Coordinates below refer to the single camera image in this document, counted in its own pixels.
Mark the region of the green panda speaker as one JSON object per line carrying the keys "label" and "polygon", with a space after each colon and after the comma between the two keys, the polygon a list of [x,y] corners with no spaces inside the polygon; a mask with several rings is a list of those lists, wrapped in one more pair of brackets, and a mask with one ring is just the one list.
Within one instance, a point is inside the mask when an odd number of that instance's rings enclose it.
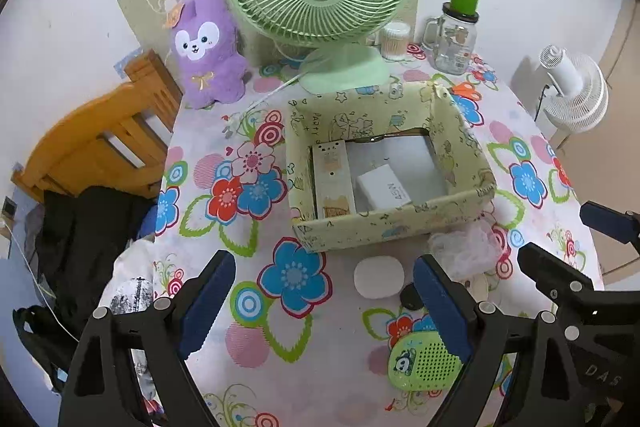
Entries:
{"label": "green panda speaker", "polygon": [[449,389],[462,369],[436,331],[411,333],[398,340],[390,352],[387,376],[402,391]]}

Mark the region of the black key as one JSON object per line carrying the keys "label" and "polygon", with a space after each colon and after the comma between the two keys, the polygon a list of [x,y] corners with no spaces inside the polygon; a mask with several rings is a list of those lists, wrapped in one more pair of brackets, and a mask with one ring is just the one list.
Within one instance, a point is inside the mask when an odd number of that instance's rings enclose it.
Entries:
{"label": "black key", "polygon": [[410,311],[418,311],[424,308],[423,301],[413,283],[407,284],[399,295],[401,306]]}

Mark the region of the clear bag of floss picks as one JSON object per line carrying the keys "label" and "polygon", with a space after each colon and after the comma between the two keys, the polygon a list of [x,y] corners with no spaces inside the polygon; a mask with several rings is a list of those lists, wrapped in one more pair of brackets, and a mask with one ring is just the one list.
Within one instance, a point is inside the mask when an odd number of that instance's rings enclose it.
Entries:
{"label": "clear bag of floss picks", "polygon": [[490,271],[502,249],[488,223],[477,220],[449,232],[432,234],[427,252],[451,280],[462,281]]}

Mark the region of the white oval pebble case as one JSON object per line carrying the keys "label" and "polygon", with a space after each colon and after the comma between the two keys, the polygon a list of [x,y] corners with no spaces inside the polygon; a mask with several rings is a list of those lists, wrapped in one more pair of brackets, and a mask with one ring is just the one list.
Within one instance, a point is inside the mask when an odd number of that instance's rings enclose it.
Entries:
{"label": "white oval pebble case", "polygon": [[356,291],[366,299],[393,297],[400,293],[404,284],[404,267],[394,257],[367,257],[359,261],[354,270]]}

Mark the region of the white 45W charger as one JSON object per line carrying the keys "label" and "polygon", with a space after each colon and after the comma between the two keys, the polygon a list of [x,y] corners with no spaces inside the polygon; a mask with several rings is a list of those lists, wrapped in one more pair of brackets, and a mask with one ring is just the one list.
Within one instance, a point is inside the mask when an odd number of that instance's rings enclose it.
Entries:
{"label": "white 45W charger", "polygon": [[411,198],[390,165],[382,165],[357,176],[357,185],[373,210],[399,208]]}

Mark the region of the white power strip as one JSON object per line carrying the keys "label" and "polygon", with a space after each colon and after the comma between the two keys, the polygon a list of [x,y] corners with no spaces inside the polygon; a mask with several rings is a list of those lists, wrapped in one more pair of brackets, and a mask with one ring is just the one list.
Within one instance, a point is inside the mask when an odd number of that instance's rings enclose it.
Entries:
{"label": "white power strip", "polygon": [[311,147],[314,167],[314,198],[319,219],[352,215],[356,212],[352,176],[344,140]]}

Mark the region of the round cream compact case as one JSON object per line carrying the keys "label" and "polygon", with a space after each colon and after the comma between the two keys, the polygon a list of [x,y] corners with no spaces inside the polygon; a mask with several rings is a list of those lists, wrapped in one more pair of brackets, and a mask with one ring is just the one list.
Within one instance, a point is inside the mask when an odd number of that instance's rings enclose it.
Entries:
{"label": "round cream compact case", "polygon": [[477,303],[486,301],[489,295],[489,282],[485,274],[476,274],[466,280],[464,286]]}

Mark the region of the white standing fan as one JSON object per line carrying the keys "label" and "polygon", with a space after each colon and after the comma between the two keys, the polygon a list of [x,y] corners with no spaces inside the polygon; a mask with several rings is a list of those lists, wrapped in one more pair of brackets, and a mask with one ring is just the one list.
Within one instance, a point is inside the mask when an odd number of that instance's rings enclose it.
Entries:
{"label": "white standing fan", "polygon": [[556,145],[597,127],[608,110],[608,84],[598,63],[586,54],[570,53],[555,44],[542,49],[539,63],[547,80],[535,120],[544,113],[555,127]]}

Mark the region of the floral tablecloth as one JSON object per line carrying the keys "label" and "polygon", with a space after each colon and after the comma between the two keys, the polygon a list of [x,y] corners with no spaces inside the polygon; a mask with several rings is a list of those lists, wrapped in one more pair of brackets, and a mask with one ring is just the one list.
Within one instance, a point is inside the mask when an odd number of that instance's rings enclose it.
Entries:
{"label": "floral tablecloth", "polygon": [[[220,425],[424,426],[444,397],[394,388],[386,363],[395,343],[427,329],[430,316],[405,309],[398,297],[361,297],[352,272],[378,255],[411,267],[425,239],[323,254],[300,245],[288,203],[283,109],[304,91],[281,88],[293,72],[289,62],[269,65],[238,104],[180,109],[155,242],[120,256],[102,303],[145,308],[177,294],[216,251],[230,251],[231,294],[188,361]],[[469,81],[482,95],[479,102],[454,99],[497,182],[482,214],[502,249],[486,272],[489,299],[520,317],[548,308],[516,264],[518,248],[529,242],[600,283],[596,247],[559,155],[495,69],[474,57],[463,75],[437,80],[449,89]]]}

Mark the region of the orange scissors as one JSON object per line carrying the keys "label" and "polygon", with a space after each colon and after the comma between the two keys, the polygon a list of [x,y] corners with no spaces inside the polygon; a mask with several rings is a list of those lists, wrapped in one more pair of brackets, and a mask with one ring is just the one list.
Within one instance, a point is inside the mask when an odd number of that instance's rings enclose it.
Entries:
{"label": "orange scissors", "polygon": [[467,98],[468,100],[479,102],[482,99],[482,95],[478,92],[474,84],[469,81],[463,81],[455,84],[450,88],[450,92],[454,95],[461,96],[461,98]]}

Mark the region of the yellow cartoon storage box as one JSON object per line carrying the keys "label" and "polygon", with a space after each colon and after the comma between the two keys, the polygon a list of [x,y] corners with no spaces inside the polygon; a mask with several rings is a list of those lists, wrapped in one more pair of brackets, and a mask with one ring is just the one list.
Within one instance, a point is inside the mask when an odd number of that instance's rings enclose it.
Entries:
{"label": "yellow cartoon storage box", "polygon": [[463,225],[496,193],[454,95],[433,81],[292,100],[285,145],[292,227],[308,251]]}

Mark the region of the wooden chair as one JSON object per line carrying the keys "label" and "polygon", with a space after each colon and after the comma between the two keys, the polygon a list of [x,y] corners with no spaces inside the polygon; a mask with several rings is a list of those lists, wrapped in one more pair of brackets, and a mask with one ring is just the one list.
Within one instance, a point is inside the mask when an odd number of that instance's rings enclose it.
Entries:
{"label": "wooden chair", "polygon": [[182,93],[160,57],[146,51],[125,66],[128,80],[78,107],[38,142],[11,181],[37,202],[47,191],[77,196],[90,186],[152,198],[160,193],[167,145],[144,120],[174,127]]}

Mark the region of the glass mason jar mug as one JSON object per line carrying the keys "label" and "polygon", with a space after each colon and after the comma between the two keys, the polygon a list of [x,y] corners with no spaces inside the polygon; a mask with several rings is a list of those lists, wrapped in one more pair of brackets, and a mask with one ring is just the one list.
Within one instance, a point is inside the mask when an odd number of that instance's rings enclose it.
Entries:
{"label": "glass mason jar mug", "polygon": [[432,52],[433,65],[439,72],[456,76],[466,72],[475,48],[479,19],[477,12],[463,14],[445,2],[442,14],[426,21],[422,44]]}

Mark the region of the cotton swab container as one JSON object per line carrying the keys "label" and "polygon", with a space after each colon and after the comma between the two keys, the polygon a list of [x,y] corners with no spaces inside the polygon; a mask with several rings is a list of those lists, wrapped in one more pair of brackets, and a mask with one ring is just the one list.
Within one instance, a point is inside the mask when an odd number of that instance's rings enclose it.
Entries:
{"label": "cotton swab container", "polygon": [[378,33],[380,52],[385,60],[402,61],[407,54],[411,26],[402,20],[387,23]]}

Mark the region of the purple plush toy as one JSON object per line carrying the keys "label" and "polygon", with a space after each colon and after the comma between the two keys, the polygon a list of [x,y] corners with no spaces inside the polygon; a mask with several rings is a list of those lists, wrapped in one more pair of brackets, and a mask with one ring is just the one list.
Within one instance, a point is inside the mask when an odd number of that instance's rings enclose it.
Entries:
{"label": "purple plush toy", "polygon": [[168,12],[165,27],[186,104],[200,109],[243,98],[248,62],[226,0],[184,0]]}

